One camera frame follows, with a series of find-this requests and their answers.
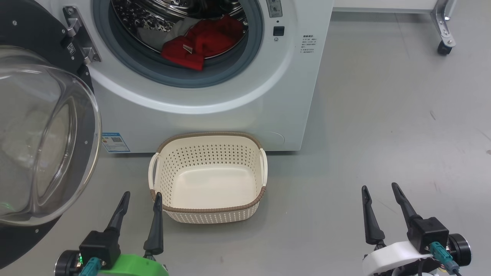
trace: perforated basket wall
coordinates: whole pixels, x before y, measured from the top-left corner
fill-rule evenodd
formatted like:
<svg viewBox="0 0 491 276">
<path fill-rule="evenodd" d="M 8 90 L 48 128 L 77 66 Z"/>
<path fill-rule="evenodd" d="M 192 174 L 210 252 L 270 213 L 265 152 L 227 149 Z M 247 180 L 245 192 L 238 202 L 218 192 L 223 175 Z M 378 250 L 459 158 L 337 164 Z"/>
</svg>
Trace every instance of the perforated basket wall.
<svg viewBox="0 0 491 276">
<path fill-rule="evenodd" d="M 154 162 L 155 184 L 152 171 Z M 242 206 L 218 209 L 182 209 L 171 207 L 174 179 L 179 171 L 201 165 L 242 165 L 252 170 L 256 199 Z M 173 137 L 165 141 L 152 158 L 149 186 L 152 199 L 160 192 L 163 209 L 171 218 L 183 223 L 223 223 L 250 218 L 257 210 L 266 191 L 267 159 L 261 144 L 244 133 L 212 132 Z"/>
</svg>

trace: brown basket rim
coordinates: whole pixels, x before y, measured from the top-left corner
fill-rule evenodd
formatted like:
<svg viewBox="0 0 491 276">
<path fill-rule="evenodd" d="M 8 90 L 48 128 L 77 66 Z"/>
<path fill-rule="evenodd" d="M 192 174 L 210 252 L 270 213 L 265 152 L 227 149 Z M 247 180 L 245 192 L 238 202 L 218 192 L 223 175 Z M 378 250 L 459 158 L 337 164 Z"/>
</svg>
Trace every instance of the brown basket rim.
<svg viewBox="0 0 491 276">
<path fill-rule="evenodd" d="M 245 137 L 251 139 L 259 149 L 263 148 L 261 146 L 261 143 L 252 135 L 244 133 L 244 132 L 230 132 L 230 131 L 209 131 L 209 132 L 194 132 L 194 133 L 187 133 L 187 134 L 181 134 L 181 135 L 176 135 L 173 136 L 167 140 L 165 140 L 157 149 L 157 153 L 161 153 L 162 150 L 164 149 L 165 146 L 167 146 L 169 143 L 175 140 L 179 139 L 184 139 L 184 138 L 192 138 L 192 137 L 201 137 L 201 136 L 238 136 L 238 137 Z M 256 197 L 255 200 L 253 200 L 251 203 L 242 205 L 242 206 L 235 206 L 235 207 L 228 207 L 228 208 L 216 208 L 216 209 L 184 209 L 184 208 L 174 208 L 174 207 L 169 207 L 167 205 L 162 204 L 162 209 L 165 211 L 169 212 L 176 212 L 176 213 L 198 213 L 198 214 L 204 214 L 204 213 L 223 213 L 223 212 L 235 212 L 235 211 L 241 211 L 245 209 L 249 209 L 250 207 L 256 205 L 262 198 L 264 193 L 266 192 L 266 186 L 263 186 L 261 188 L 261 191 L 259 192 L 259 195 Z M 152 200 L 155 201 L 155 190 L 151 189 L 150 194 L 152 196 Z"/>
<path fill-rule="evenodd" d="M 187 134 L 179 134 L 176 136 L 173 136 L 167 140 L 165 140 L 162 144 L 160 144 L 159 148 L 157 149 L 157 153 L 162 152 L 165 146 L 167 146 L 169 143 L 179 140 L 179 139 L 184 139 L 184 138 L 192 138 L 192 137 L 201 137 L 201 136 L 239 136 L 239 137 L 245 137 L 251 139 L 259 149 L 263 148 L 261 146 L 261 143 L 256 139 L 254 136 L 244 133 L 244 132 L 233 132 L 233 131 L 208 131 L 208 132 L 193 132 L 193 133 L 187 133 Z"/>
</svg>

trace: gray floor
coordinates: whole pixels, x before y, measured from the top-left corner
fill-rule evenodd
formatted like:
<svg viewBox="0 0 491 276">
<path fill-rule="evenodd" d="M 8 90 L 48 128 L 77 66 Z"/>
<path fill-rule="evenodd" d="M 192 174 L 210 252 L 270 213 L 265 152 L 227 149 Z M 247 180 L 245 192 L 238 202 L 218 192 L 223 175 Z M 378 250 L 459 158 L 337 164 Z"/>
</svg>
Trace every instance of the gray floor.
<svg viewBox="0 0 491 276">
<path fill-rule="evenodd" d="M 491 2 L 462 1 L 449 23 L 458 46 L 436 55 L 429 16 L 335 13 L 302 151 L 270 154 L 266 198 L 249 220 L 186 225 L 164 217 L 171 275 L 361 275 L 361 186 L 386 242 L 406 239 L 390 188 L 423 217 L 471 243 L 464 276 L 489 273 Z M 120 245 L 143 254 L 152 219 L 150 156 L 104 153 L 90 185 L 54 229 L 1 275 L 52 274 L 57 256 L 107 225 L 132 193 Z"/>
</svg>

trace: basket bottom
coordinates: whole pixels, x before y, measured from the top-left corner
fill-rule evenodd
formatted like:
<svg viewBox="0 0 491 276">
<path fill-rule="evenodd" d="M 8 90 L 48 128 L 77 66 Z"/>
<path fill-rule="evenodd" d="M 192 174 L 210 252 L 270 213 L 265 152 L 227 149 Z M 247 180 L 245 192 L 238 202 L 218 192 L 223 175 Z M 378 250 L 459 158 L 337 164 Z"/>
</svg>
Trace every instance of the basket bottom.
<svg viewBox="0 0 491 276">
<path fill-rule="evenodd" d="M 252 170 L 237 165 L 193 166 L 179 172 L 171 207 L 215 209 L 251 203 L 259 191 Z"/>
</svg>

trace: teal connector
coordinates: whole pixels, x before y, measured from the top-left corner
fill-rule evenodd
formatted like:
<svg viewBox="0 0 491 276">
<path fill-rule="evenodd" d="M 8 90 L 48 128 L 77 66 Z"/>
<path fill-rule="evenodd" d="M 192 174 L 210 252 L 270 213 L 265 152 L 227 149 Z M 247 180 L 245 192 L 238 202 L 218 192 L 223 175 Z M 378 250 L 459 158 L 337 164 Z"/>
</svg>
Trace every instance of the teal connector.
<svg viewBox="0 0 491 276">
<path fill-rule="evenodd" d="M 101 261 L 96 258 L 92 257 L 89 262 L 83 267 L 82 272 L 80 272 L 80 276 L 97 276 L 99 273 L 99 270 L 101 270 L 102 265 Z"/>
<path fill-rule="evenodd" d="M 454 258 L 439 242 L 430 244 L 430 253 L 437 259 L 450 275 L 454 275 L 455 271 L 459 271 L 459 265 L 454 261 Z"/>
</svg>

